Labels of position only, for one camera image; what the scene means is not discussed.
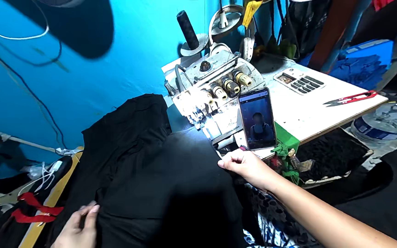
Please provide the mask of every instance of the plastic bottle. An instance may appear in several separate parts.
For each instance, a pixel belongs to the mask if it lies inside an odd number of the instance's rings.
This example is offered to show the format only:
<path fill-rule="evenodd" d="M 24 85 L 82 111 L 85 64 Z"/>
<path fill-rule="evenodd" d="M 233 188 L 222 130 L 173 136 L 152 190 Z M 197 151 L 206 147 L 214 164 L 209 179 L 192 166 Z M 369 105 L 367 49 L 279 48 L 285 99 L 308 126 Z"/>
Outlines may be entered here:
<path fill-rule="evenodd" d="M 373 149 L 397 139 L 397 103 L 386 103 L 354 120 L 350 132 Z"/>

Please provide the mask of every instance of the fingers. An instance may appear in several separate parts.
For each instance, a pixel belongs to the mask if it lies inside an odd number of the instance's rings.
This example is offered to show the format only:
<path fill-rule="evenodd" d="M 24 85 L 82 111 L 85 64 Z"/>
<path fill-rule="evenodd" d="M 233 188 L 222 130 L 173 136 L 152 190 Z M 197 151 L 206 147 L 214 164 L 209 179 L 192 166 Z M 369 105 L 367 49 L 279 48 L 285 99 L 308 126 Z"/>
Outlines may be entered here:
<path fill-rule="evenodd" d="M 88 214 L 95 204 L 96 204 L 95 201 L 91 201 L 90 204 L 88 204 L 88 206 L 81 206 L 78 211 L 74 212 L 70 216 L 67 223 L 65 223 L 63 229 L 68 229 L 68 228 L 79 229 L 79 223 L 81 221 L 81 217 L 83 215 Z"/>
<path fill-rule="evenodd" d="M 235 151 L 228 152 L 221 159 L 223 161 L 234 161 L 241 162 L 243 160 L 244 151 L 241 149 L 236 149 Z"/>
<path fill-rule="evenodd" d="M 224 161 L 224 160 L 220 160 L 217 162 L 218 166 L 233 171 L 233 172 L 237 172 L 238 171 L 238 166 L 240 166 L 240 164 L 232 162 L 232 161 Z"/>
<path fill-rule="evenodd" d="M 96 229 L 96 217 L 98 212 L 99 212 L 99 205 L 94 205 L 90 209 L 90 211 L 87 214 L 87 217 L 85 218 L 84 230 L 87 228 Z"/>

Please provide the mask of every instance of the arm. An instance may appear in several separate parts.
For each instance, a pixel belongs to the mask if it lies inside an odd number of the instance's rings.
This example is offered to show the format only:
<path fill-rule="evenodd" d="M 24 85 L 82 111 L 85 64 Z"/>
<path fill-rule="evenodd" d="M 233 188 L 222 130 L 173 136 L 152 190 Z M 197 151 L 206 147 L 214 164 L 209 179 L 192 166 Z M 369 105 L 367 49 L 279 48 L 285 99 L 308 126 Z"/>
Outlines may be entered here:
<path fill-rule="evenodd" d="M 236 172 L 274 195 L 327 248 L 397 248 L 397 241 L 350 217 L 289 182 L 250 151 L 228 153 L 218 166 Z"/>
<path fill-rule="evenodd" d="M 266 125 L 265 130 L 266 130 L 266 133 L 267 133 L 266 139 L 267 140 L 273 140 L 275 137 L 273 136 L 272 127 L 269 126 L 269 124 L 267 124 L 267 123 L 265 125 Z"/>

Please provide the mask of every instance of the person on screen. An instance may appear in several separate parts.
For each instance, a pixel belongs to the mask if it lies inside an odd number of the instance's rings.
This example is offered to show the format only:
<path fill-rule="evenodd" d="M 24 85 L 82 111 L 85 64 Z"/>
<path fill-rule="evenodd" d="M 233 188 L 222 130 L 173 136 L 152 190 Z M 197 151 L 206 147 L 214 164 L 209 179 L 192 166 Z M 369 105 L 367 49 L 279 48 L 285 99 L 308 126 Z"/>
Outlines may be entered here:
<path fill-rule="evenodd" d="M 261 113 L 256 112 L 252 115 L 255 125 L 251 127 L 251 139 L 255 140 L 273 140 L 273 130 L 269 124 L 264 122 L 264 117 Z"/>

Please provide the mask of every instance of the video call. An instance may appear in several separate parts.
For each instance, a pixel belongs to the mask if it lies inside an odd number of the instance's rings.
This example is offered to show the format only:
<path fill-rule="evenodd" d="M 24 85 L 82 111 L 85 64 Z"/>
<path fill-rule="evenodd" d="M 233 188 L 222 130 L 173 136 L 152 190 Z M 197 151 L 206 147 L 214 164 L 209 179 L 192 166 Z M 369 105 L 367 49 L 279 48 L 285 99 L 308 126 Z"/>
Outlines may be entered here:
<path fill-rule="evenodd" d="M 275 146 L 268 92 L 263 91 L 240 97 L 240 108 L 249 149 Z"/>

